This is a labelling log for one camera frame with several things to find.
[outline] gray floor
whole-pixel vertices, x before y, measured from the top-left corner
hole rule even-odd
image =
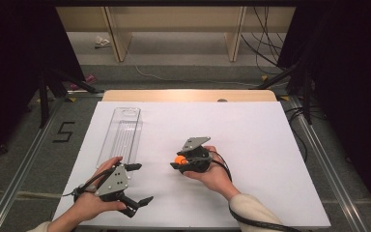
[[[96,76],[98,82],[93,86],[99,89],[247,89],[262,83],[264,73],[261,70],[279,72],[261,59],[258,60],[260,70],[256,66],[255,55],[244,43],[241,43],[237,62],[230,63],[221,34],[136,33],[127,60],[123,63],[115,62],[110,48],[94,49],[96,36],[108,39],[104,33],[70,33],[82,70],[86,75],[91,73]],[[256,44],[251,35],[244,36]],[[273,40],[276,44],[280,43],[276,37]],[[269,47],[262,45],[261,51],[268,58],[273,58]],[[285,84],[284,80],[272,90],[276,95],[284,96]],[[42,147],[32,160],[33,164],[27,170],[0,231],[26,231],[42,221],[50,220],[56,210],[69,178],[67,173],[71,173],[96,103],[101,101],[101,97],[96,96],[79,97],[73,94],[71,97],[73,101],[56,100],[50,104],[51,109],[57,106],[59,109],[52,114],[54,117]],[[9,152],[0,154],[0,199],[23,159],[30,154],[29,148],[39,132],[41,116],[37,99],[31,100],[31,112],[25,113],[10,140],[6,141]],[[281,101],[281,104],[284,109],[293,107],[292,101]],[[345,160],[346,154],[324,113],[317,107],[314,110],[312,127],[352,203],[357,207],[366,231],[371,231],[371,195],[352,164]],[[74,122],[65,127],[65,130],[72,131],[71,139],[68,143],[54,143],[56,139],[65,138],[57,133],[63,122]],[[304,156],[307,148],[306,166],[332,224],[329,229],[316,231],[352,231],[351,223],[332,190],[318,156],[306,139],[299,119],[293,122],[293,129],[305,142],[303,146],[298,140]],[[77,231],[99,230],[78,228]]]

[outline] orange object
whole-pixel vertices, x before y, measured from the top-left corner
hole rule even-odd
[[[174,162],[178,164],[186,164],[186,158],[183,156],[176,156],[176,159],[174,159]]]

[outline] white table surface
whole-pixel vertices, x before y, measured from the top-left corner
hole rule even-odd
[[[234,185],[255,195],[281,221],[297,228],[330,223],[279,102],[99,102],[64,193],[96,171],[116,107],[139,107],[143,128],[126,196],[153,196],[133,218],[107,212],[81,225],[132,229],[232,229],[227,201],[169,164],[189,137],[209,136],[227,161]],[[62,197],[54,218],[72,204]]]

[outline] sleeve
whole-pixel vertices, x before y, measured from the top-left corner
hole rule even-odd
[[[229,204],[230,209],[243,218],[281,224],[281,221],[278,219],[278,217],[276,217],[269,209],[261,204],[261,202],[255,196],[240,193],[231,198]],[[239,226],[242,232],[273,231],[254,227],[241,222],[239,222]]]
[[[50,224],[50,221],[40,224],[33,230],[28,230],[27,232],[47,232],[47,226]]]

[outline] clear plastic tray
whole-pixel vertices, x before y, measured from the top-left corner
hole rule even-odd
[[[140,108],[116,108],[111,119],[103,147],[96,167],[113,157],[123,157],[122,163],[135,163],[138,143],[140,141],[141,120]]]

